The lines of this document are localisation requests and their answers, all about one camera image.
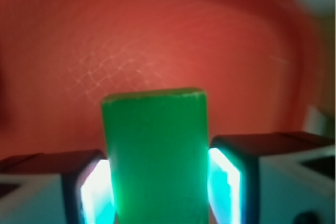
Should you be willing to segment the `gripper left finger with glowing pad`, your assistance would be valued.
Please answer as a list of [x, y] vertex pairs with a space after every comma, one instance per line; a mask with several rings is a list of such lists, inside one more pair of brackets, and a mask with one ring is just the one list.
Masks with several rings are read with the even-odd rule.
[[110, 163], [100, 150], [1, 160], [1, 223], [115, 223]]

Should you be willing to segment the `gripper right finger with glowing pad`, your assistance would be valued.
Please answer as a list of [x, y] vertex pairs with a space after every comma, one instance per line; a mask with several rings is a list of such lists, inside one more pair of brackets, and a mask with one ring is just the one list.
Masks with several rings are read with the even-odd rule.
[[217, 223], [335, 223], [335, 141], [306, 132], [219, 135], [208, 150]]

